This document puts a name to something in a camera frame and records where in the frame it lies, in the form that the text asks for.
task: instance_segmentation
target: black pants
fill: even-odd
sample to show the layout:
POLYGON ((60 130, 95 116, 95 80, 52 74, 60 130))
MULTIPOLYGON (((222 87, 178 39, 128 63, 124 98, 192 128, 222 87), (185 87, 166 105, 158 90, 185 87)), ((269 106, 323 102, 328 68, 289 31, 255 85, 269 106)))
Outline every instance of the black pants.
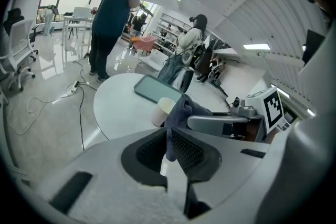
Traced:
POLYGON ((220 74, 221 74, 220 72, 216 72, 215 79, 218 79, 218 77, 219 77, 220 74))
POLYGON ((210 72, 211 72, 211 69, 207 73, 203 73, 203 74, 199 75, 197 77, 197 80, 201 80, 202 83, 206 82, 206 80, 208 79, 208 76, 209 76, 210 72))
POLYGON ((92 32, 90 65, 100 78, 106 77, 106 59, 117 43, 118 37, 98 35, 92 32))

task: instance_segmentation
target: white chair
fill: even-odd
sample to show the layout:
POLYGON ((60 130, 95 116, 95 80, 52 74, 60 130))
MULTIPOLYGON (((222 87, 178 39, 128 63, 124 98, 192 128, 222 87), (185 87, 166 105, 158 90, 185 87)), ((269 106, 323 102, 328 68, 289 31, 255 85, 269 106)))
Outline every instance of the white chair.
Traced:
POLYGON ((12 25, 9 37, 9 43, 6 56, 1 56, 0 60, 8 60, 11 70, 5 70, 0 63, 0 70, 2 73, 9 73, 9 85, 8 88, 12 89, 12 84, 17 82, 17 87, 20 91, 23 91, 21 86, 21 78, 23 75, 31 75, 33 78, 35 74, 31 72, 30 67, 24 67, 21 69, 19 64, 33 53, 33 49, 29 41, 29 32, 33 24, 33 19, 21 20, 12 25))
MULTIPOLYGON (((75 7, 75 9, 73 10, 73 17, 77 17, 77 18, 90 18, 91 17, 91 9, 90 8, 84 8, 84 7, 75 7)), ((83 32, 83 37, 82 37, 82 42, 84 42, 84 36, 85 36, 85 32, 88 29, 88 22, 86 21, 80 21, 78 24, 69 24, 68 28, 70 28, 73 32, 74 28, 76 29, 76 37, 78 38, 78 34, 77 34, 77 30, 78 28, 82 28, 84 30, 83 32)))

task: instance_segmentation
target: paper cup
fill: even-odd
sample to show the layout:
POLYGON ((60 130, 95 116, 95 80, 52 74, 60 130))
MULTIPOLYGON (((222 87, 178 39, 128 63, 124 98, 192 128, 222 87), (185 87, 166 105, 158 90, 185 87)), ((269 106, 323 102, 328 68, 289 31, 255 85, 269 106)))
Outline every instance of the paper cup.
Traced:
POLYGON ((172 111, 175 106, 175 102, 169 98, 161 98, 156 104, 155 109, 152 115, 152 123, 160 127, 162 123, 167 119, 169 113, 172 111))

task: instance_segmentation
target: ceiling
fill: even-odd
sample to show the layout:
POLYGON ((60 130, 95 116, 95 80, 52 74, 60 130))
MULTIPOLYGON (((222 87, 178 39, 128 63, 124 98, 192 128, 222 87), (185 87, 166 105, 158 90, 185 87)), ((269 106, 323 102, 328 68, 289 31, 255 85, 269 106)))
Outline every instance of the ceiling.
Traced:
POLYGON ((234 48, 242 60, 267 70, 273 83, 310 109, 297 74, 307 30, 326 35, 321 11, 306 0, 148 0, 187 16, 203 13, 208 29, 234 48), (267 42, 268 53, 244 51, 244 44, 267 42))

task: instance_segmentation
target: power strip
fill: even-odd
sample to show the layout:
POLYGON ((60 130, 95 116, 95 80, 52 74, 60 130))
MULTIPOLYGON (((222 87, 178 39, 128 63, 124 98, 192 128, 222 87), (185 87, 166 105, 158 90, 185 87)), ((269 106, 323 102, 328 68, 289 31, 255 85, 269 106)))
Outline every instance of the power strip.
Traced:
POLYGON ((71 89, 70 89, 70 92, 71 92, 72 94, 74 94, 75 92, 78 91, 78 87, 77 87, 78 83, 79 83, 78 80, 76 80, 76 81, 73 83, 73 85, 72 85, 72 87, 71 87, 71 89))

